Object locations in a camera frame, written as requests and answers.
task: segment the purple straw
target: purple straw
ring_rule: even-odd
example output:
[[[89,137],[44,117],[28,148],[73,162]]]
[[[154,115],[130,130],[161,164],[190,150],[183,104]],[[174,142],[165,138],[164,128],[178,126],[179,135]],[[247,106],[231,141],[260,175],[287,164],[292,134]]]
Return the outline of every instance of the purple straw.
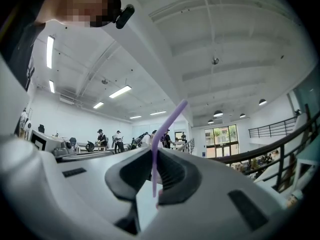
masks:
[[[159,130],[156,131],[151,145],[151,151],[152,151],[152,194],[153,197],[156,197],[156,191],[157,191],[157,154],[158,154],[158,143],[161,139],[161,137],[164,135],[164,133],[169,129],[169,127],[173,124],[173,122],[177,119],[177,117],[180,115],[180,113],[185,109],[188,102],[183,99],[180,104],[175,108],[175,110],[172,112],[172,114],[165,120],[163,125],[160,127]]]

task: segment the staircase railing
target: staircase railing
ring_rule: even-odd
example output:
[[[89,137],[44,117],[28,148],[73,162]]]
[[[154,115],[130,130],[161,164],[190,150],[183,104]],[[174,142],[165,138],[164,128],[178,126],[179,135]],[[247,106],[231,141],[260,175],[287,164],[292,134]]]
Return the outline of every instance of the staircase railing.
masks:
[[[297,117],[298,116],[294,116],[283,121],[249,129],[249,136],[250,138],[262,138],[289,135],[294,130]]]
[[[186,144],[179,147],[177,150],[182,152],[188,152],[189,154],[192,154],[195,148],[195,139],[189,140]]]
[[[279,163],[278,172],[264,178],[263,181],[267,181],[276,177],[276,184],[273,185],[272,187],[276,191],[282,192],[290,186],[291,184],[290,179],[295,174],[294,167],[297,162],[296,160],[297,154],[299,154],[302,150],[304,150],[305,147],[309,145],[319,134],[319,125],[317,125],[317,119],[319,117],[320,117],[320,111],[311,120],[309,120],[306,124],[301,126],[299,129],[295,130],[294,132],[290,133],[286,137],[278,141],[275,141],[274,143],[271,143],[269,145],[266,145],[245,153],[235,154],[231,156],[208,158],[208,159],[216,160],[224,164],[232,164],[232,163],[237,163],[245,160],[251,160],[263,155],[267,155],[269,152],[272,152],[280,148],[279,159],[274,160],[266,165],[260,166],[259,168],[249,169],[247,171],[244,171],[243,174],[251,175],[257,172],[261,172],[261,171],[264,171],[266,168]],[[301,134],[302,134],[301,143],[298,146],[296,146],[294,149],[292,149],[290,152],[285,153],[285,144],[292,141],[294,138],[298,137]],[[289,165],[284,167],[284,160],[289,156],[290,156]]]

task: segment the handrail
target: handrail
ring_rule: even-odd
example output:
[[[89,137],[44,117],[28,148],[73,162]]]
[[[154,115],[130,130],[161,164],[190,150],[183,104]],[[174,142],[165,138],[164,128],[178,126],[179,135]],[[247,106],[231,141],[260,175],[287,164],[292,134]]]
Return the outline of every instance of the handrail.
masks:
[[[188,150],[188,152],[191,154],[195,147],[195,138],[192,138],[189,140],[186,144],[179,147],[177,150],[184,152],[185,150]]]
[[[256,127],[256,128],[251,128],[251,129],[248,129],[249,131],[250,130],[255,130],[255,129],[258,129],[258,128],[263,128],[263,127],[269,127],[269,126],[273,126],[273,125],[277,125],[277,124],[280,124],[280,123],[283,123],[285,121],[289,121],[289,120],[292,120],[294,118],[298,118],[299,115],[296,115],[294,117],[291,117],[291,118],[288,118],[286,120],[282,120],[282,121],[279,121],[279,122],[275,122],[275,123],[271,123],[271,124],[267,124],[267,125],[264,125],[264,126],[259,126],[259,127]]]
[[[316,122],[317,118],[320,116],[320,111],[306,124],[302,125],[300,128],[295,130],[294,132],[290,133],[286,137],[283,137],[282,139],[275,141],[267,146],[263,146],[248,152],[240,153],[240,154],[234,154],[231,156],[223,156],[223,157],[215,157],[215,158],[208,158],[211,160],[216,160],[225,164],[231,164],[231,163],[237,163],[244,160],[249,160],[256,158],[258,156],[261,156],[263,154],[267,154],[280,146],[288,143],[289,141],[293,140],[300,134],[302,134],[305,130],[307,130],[314,122]]]

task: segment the black shirt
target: black shirt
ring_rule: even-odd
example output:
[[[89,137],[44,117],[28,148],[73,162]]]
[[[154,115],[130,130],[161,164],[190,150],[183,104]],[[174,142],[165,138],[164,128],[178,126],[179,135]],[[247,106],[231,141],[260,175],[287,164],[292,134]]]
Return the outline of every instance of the black shirt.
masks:
[[[166,134],[166,135],[164,136],[164,139],[165,139],[165,142],[166,142],[166,147],[167,147],[168,149],[170,149],[171,143],[169,142],[169,141],[170,141],[170,136],[169,136],[169,134]]]
[[[101,141],[101,145],[102,146],[107,146],[107,138],[106,135],[102,134],[98,136],[98,140]]]
[[[44,0],[11,0],[1,16],[0,52],[23,88],[34,42],[46,24],[35,25]]]

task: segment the white ceiling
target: white ceiling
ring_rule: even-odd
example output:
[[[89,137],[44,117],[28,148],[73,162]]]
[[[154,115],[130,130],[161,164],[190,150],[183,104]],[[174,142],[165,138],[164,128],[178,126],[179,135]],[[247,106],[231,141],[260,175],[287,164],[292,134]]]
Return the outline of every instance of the white ceiling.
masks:
[[[250,116],[260,99],[295,87],[318,59],[284,0],[126,3],[136,12],[122,30],[49,22],[34,45],[37,84],[48,88],[51,79],[58,92],[88,108],[102,101],[99,112],[121,119],[170,112],[186,98],[194,126],[202,126],[218,109],[231,121]],[[53,69],[45,61],[48,35],[55,37]],[[109,98],[125,84],[130,92]]]

